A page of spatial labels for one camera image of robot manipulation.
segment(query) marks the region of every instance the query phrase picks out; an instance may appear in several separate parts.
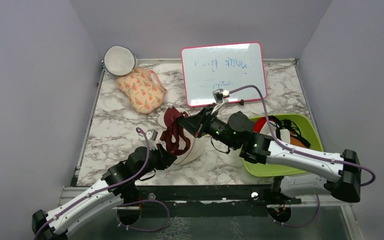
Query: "dark red cloth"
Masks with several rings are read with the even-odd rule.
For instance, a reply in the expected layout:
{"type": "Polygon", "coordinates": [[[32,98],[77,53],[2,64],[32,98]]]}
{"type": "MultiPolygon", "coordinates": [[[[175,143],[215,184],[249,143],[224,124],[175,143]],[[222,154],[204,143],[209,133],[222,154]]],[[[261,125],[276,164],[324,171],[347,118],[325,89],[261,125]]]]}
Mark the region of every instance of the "dark red cloth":
{"type": "Polygon", "coordinates": [[[187,117],[186,112],[179,112],[176,108],[170,107],[164,113],[164,123],[167,126],[167,130],[163,131],[161,141],[165,142],[165,149],[172,156],[180,156],[185,154],[191,147],[191,140],[187,138],[183,132],[183,127],[177,125],[176,119],[180,117],[187,117]],[[179,149],[180,138],[184,140],[186,146],[184,149],[179,149]]]}

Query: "gray wall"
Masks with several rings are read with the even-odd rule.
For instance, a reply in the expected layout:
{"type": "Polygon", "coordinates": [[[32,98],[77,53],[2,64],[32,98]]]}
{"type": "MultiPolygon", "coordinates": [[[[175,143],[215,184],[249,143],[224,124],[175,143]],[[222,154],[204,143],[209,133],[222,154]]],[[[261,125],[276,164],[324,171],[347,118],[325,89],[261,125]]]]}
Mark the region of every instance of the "gray wall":
{"type": "Polygon", "coordinates": [[[377,173],[354,211],[364,239],[384,239],[384,0],[333,0],[298,65],[325,149],[377,173]]]}
{"type": "Polygon", "coordinates": [[[180,58],[187,46],[259,41],[264,58],[299,58],[332,0],[70,0],[102,57],[180,58]]]}
{"type": "Polygon", "coordinates": [[[32,239],[73,175],[100,59],[68,0],[0,0],[0,240],[32,239]]]}

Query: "robotic arm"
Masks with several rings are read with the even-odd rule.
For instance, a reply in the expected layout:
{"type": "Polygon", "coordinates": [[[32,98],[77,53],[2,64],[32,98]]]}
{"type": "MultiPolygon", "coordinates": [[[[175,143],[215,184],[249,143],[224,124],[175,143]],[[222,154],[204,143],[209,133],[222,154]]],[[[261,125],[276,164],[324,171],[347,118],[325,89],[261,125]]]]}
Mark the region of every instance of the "robotic arm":
{"type": "MultiPolygon", "coordinates": [[[[360,201],[361,169],[366,168],[360,166],[354,151],[346,149],[339,154],[288,145],[272,136],[254,132],[255,123],[240,111],[232,114],[225,123],[217,118],[217,114],[228,102],[230,93],[223,89],[214,91],[216,104],[204,107],[196,115],[179,117],[176,123],[195,138],[208,134],[229,148],[240,149],[239,156],[250,163],[278,164],[312,173],[285,176],[279,188],[285,198],[331,194],[349,203],[360,201]]],[[[136,148],[126,161],[110,167],[93,186],[63,206],[48,212],[35,212],[32,216],[34,239],[66,240],[100,212],[140,200],[135,181],[154,169],[168,168],[177,159],[169,155],[161,144],[155,145],[152,141],[155,138],[151,137],[151,141],[148,141],[145,133],[141,133],[145,136],[148,148],[136,148]]]]}

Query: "green bin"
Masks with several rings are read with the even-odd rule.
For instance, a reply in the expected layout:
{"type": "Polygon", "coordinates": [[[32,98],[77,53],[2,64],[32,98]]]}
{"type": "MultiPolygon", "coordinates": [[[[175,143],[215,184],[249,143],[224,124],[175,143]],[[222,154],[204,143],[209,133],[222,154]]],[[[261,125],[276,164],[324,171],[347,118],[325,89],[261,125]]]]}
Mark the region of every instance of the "green bin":
{"type": "MultiPolygon", "coordinates": [[[[279,113],[279,114],[271,114],[271,116],[277,117],[279,120],[289,119],[294,122],[298,128],[301,130],[301,135],[305,138],[310,144],[310,149],[317,151],[324,151],[322,142],[320,141],[319,135],[316,133],[312,123],[308,118],[299,113],[279,113]]],[[[262,116],[250,117],[254,122],[257,122],[258,119],[264,118],[262,116]]],[[[303,174],[305,171],[299,170],[289,166],[277,165],[277,164],[253,164],[243,161],[243,165],[246,170],[256,176],[256,177],[276,177],[276,176],[286,176],[286,175],[295,175],[295,174],[303,174]]]]}

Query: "marble tabletop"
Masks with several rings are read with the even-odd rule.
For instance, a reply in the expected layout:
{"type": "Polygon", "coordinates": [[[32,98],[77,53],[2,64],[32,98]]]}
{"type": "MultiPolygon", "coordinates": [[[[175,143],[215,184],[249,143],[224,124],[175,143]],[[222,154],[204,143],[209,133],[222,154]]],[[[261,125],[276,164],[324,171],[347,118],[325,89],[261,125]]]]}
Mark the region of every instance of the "marble tabletop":
{"type": "MultiPolygon", "coordinates": [[[[155,129],[161,132],[164,129],[158,125],[157,118],[167,108],[183,108],[191,114],[201,109],[190,108],[186,104],[180,62],[158,62],[140,66],[154,70],[167,88],[163,104],[150,114],[136,112],[129,98],[118,89],[116,77],[105,72],[85,146],[78,186],[91,186],[109,167],[127,159],[135,148],[143,145],[143,137],[136,133],[136,127],[141,127],[144,131],[155,129]]],[[[310,119],[294,64],[265,61],[264,67],[267,84],[265,100],[269,114],[299,113],[310,119]]],[[[263,114],[263,106],[260,101],[247,102],[244,106],[228,104],[219,111],[218,117],[227,122],[229,116],[237,111],[242,111],[248,117],[259,116],[263,114]]],[[[211,146],[210,137],[203,138],[208,144],[205,144],[205,151],[198,159],[157,171],[154,178],[137,181],[136,185],[239,185],[270,183],[273,180],[269,177],[252,176],[245,169],[238,152],[233,151],[228,155],[218,152],[211,146]]],[[[226,148],[218,141],[214,141],[214,145],[218,149],[226,148]]]]}

